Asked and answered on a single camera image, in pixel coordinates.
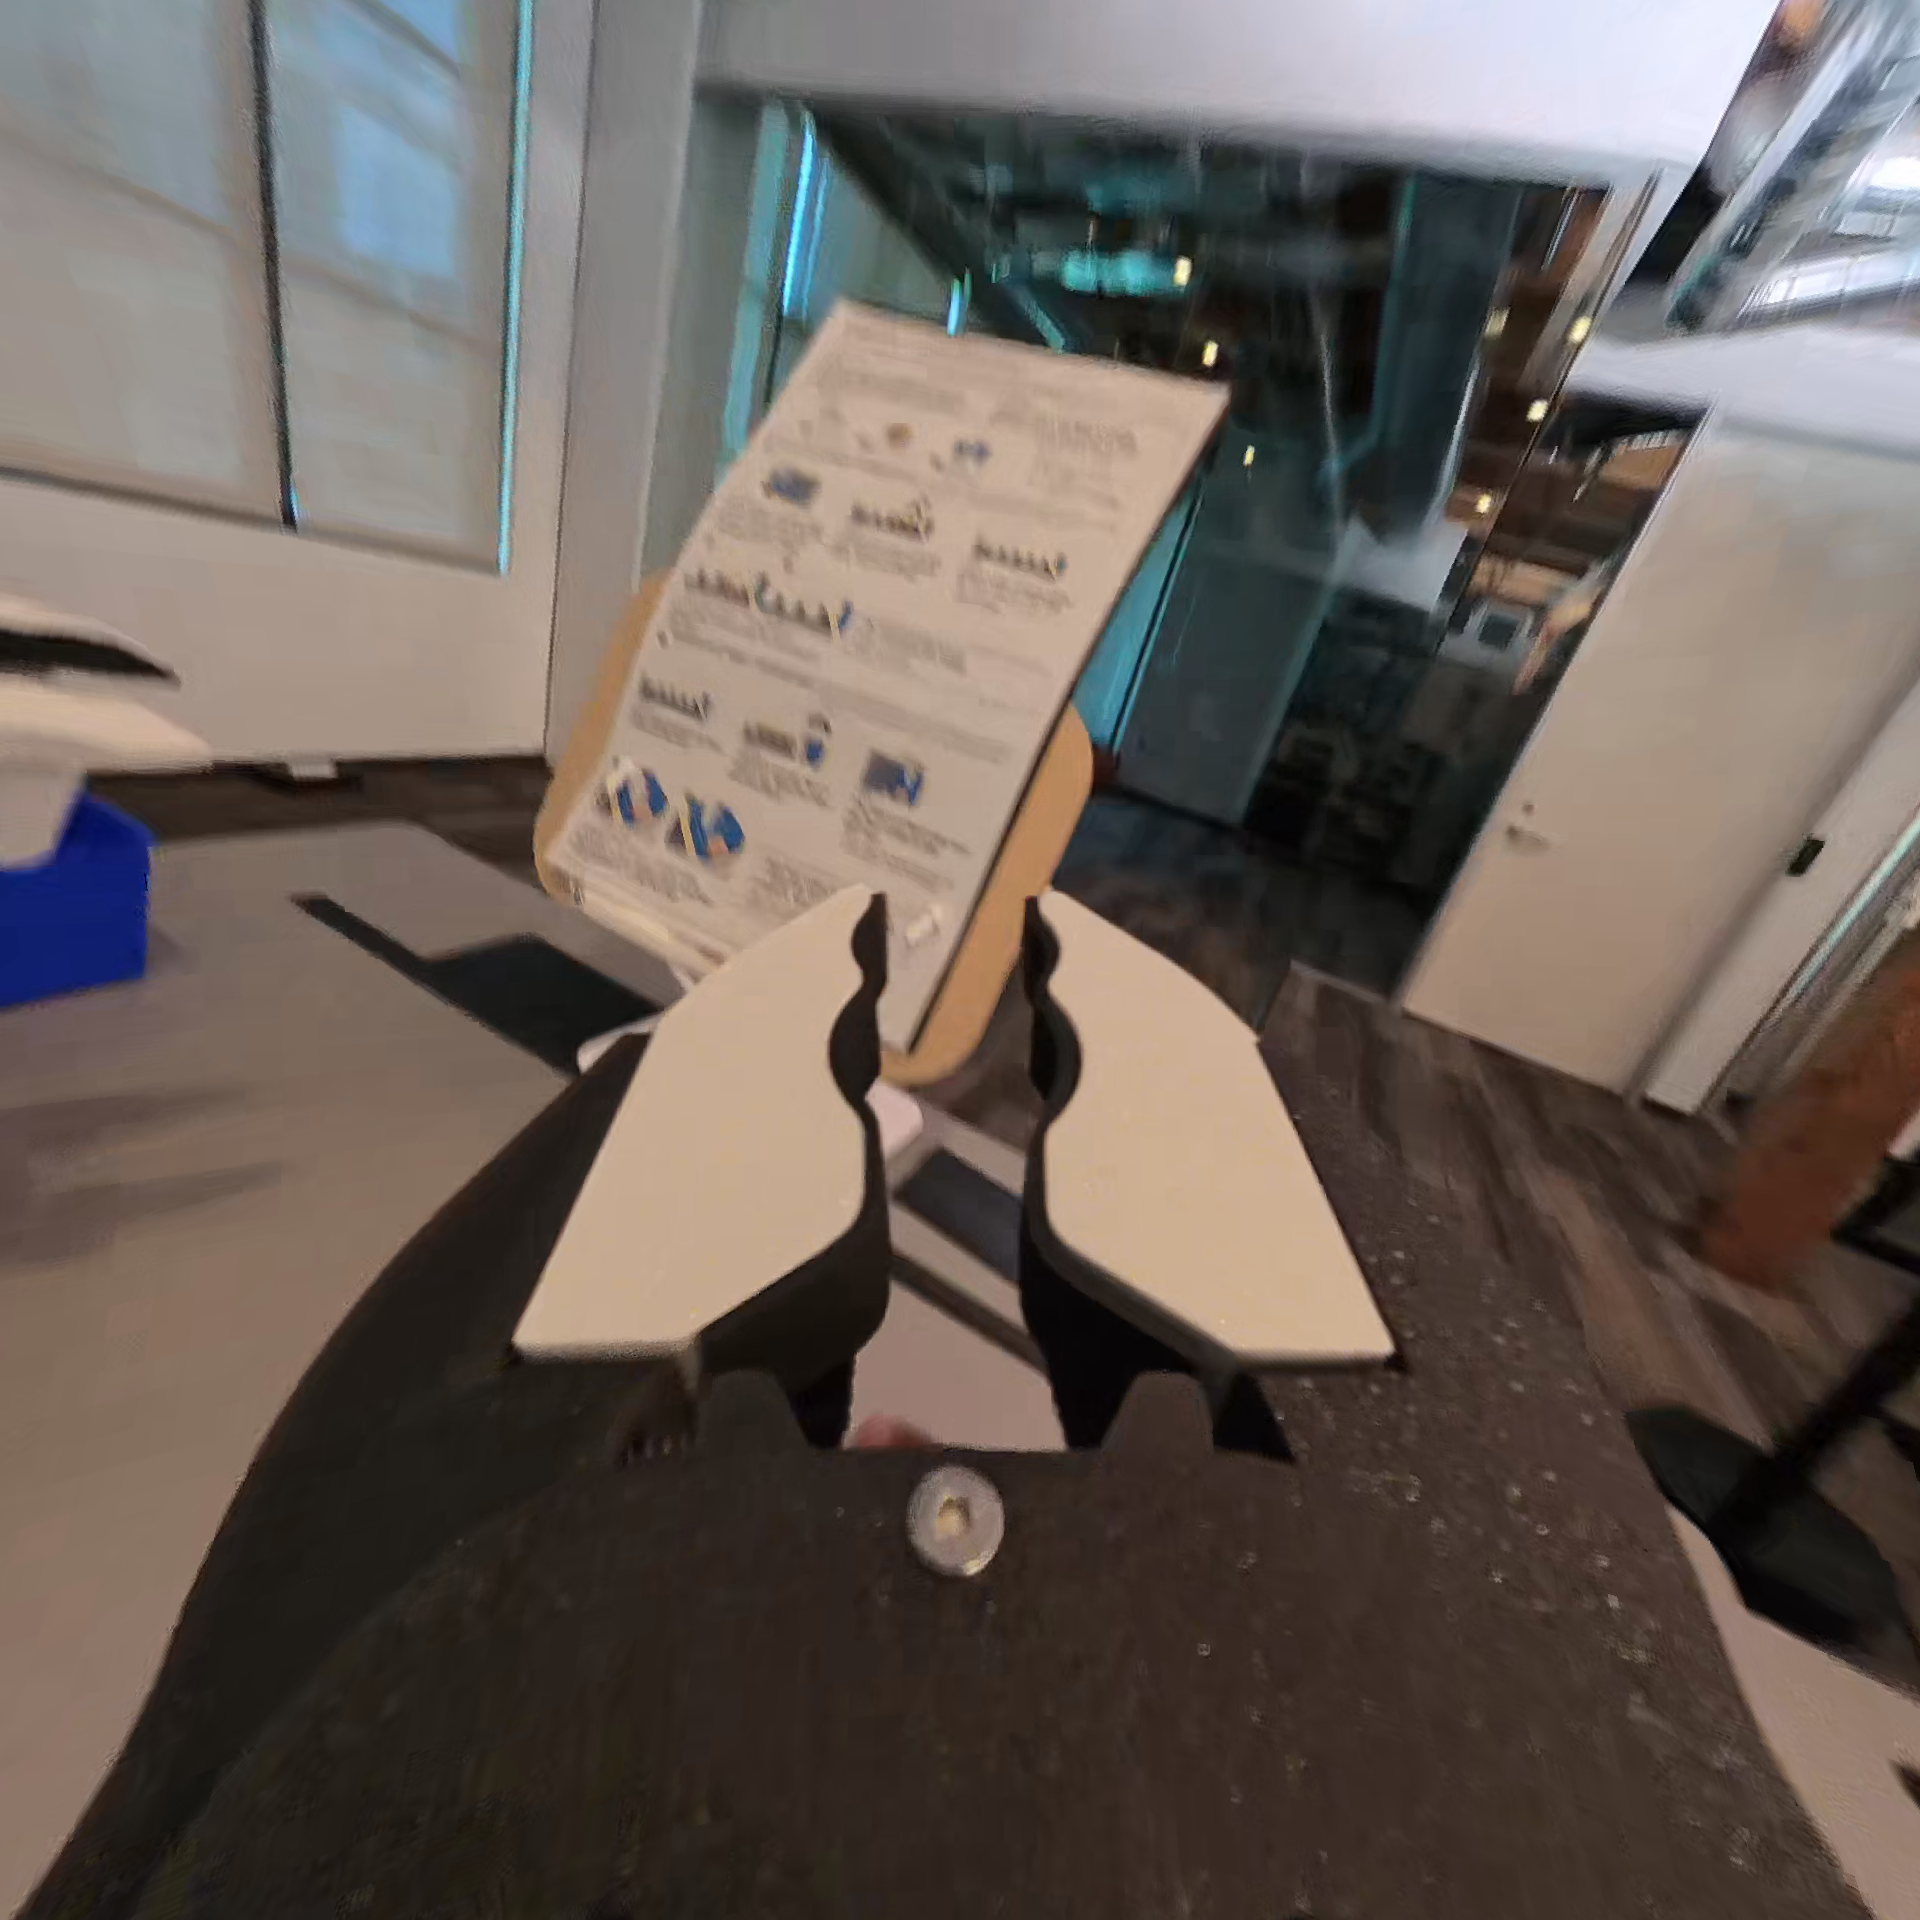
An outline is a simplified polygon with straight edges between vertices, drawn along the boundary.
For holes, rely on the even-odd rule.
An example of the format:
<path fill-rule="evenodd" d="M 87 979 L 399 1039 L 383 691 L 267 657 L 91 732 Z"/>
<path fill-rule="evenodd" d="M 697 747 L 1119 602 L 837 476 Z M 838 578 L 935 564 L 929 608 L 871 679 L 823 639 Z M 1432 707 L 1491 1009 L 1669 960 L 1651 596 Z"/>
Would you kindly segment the framed wall window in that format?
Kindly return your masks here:
<path fill-rule="evenodd" d="M 5 2 L 5 479 L 505 570 L 532 56 L 515 2 Z"/>

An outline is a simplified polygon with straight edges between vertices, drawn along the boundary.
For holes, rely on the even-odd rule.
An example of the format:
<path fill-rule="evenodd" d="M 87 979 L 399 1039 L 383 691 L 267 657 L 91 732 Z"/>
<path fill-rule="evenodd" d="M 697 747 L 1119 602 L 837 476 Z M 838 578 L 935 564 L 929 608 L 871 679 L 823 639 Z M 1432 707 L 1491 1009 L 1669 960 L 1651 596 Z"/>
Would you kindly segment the printed instruction sheet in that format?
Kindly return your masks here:
<path fill-rule="evenodd" d="M 566 809 L 571 893 L 728 957 L 871 889 L 919 1020 L 1225 410 L 838 303 L 664 570 Z"/>

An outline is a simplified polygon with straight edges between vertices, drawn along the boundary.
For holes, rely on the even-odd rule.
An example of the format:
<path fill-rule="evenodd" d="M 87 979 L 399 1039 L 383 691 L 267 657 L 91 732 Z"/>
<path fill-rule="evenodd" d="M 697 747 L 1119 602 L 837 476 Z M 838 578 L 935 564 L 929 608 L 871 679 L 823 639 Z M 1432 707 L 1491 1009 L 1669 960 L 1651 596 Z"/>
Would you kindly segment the blue plastic bin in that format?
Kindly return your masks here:
<path fill-rule="evenodd" d="M 152 834 L 83 796 L 47 859 L 3 873 L 3 1009 L 141 979 L 150 906 Z"/>

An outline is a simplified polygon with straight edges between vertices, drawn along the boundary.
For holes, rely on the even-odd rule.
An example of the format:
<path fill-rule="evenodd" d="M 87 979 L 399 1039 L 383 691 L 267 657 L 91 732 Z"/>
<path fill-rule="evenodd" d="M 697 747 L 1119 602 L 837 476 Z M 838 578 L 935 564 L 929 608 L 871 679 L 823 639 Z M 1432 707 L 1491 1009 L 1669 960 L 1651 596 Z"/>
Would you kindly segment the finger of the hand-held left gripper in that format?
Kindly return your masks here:
<path fill-rule="evenodd" d="M 88 616 L 3 592 L 3 674 L 179 683 L 179 672 Z"/>
<path fill-rule="evenodd" d="M 3 859 L 47 863 L 91 772 L 196 772 L 208 743 L 132 699 L 59 688 L 3 685 Z"/>

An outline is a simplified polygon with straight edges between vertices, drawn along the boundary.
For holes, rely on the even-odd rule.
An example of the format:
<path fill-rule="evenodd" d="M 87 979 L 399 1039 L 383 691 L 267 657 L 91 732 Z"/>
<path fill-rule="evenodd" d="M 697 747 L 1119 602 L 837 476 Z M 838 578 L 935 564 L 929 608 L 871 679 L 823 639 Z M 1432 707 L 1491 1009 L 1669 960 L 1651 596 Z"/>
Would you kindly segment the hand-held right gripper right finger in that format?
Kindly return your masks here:
<path fill-rule="evenodd" d="M 1401 1364 L 1259 1039 L 1201 981 L 1068 893 L 1023 909 L 1019 1306 L 1057 1410 L 1133 1381 L 1247 1409 L 1267 1376 Z"/>

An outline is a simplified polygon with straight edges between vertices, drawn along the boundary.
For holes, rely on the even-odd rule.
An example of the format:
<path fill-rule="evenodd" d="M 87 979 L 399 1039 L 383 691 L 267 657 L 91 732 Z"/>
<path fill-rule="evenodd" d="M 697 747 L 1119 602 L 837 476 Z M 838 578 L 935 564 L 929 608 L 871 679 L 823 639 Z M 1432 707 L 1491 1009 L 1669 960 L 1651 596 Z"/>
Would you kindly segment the brown blurred object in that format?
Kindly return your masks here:
<path fill-rule="evenodd" d="M 1734 1285 L 1788 1291 L 1879 1175 L 1918 1109 L 1918 937 L 1911 933 L 1748 1130 L 1693 1252 Z"/>

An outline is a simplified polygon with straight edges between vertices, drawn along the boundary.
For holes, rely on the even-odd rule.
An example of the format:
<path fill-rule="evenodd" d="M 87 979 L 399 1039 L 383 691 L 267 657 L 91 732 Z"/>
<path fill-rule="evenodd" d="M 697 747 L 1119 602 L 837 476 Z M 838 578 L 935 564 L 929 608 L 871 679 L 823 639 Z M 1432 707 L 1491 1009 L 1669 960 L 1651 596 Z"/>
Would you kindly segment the black round floor object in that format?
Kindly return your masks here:
<path fill-rule="evenodd" d="M 1669 1506 L 1711 1545 L 1747 1612 L 1823 1649 L 1911 1637 L 1896 1575 L 1875 1540 L 1817 1491 L 1817 1472 L 1913 1381 L 1908 1304 L 1768 1447 L 1681 1405 L 1624 1416 Z"/>

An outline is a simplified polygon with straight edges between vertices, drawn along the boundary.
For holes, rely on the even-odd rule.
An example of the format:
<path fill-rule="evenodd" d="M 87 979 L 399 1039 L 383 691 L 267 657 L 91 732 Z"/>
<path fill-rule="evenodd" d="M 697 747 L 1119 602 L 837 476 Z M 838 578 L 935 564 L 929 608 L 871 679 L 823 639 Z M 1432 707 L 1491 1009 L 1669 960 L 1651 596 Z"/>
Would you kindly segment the white door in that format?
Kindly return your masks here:
<path fill-rule="evenodd" d="M 1705 424 L 1399 1009 L 1624 1092 L 1915 679 L 1911 451 Z"/>

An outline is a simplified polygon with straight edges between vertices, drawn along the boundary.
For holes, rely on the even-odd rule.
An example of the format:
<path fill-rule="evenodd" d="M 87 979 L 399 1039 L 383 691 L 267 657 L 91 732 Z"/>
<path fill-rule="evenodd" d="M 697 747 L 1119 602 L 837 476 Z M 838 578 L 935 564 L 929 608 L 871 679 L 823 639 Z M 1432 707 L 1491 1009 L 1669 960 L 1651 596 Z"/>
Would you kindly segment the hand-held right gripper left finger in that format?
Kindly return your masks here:
<path fill-rule="evenodd" d="M 687 1393 L 765 1375 L 840 1442 L 889 1311 L 880 1123 L 884 899 L 851 884 L 686 991 L 571 1197 L 518 1324 L 526 1362 L 638 1361 Z"/>

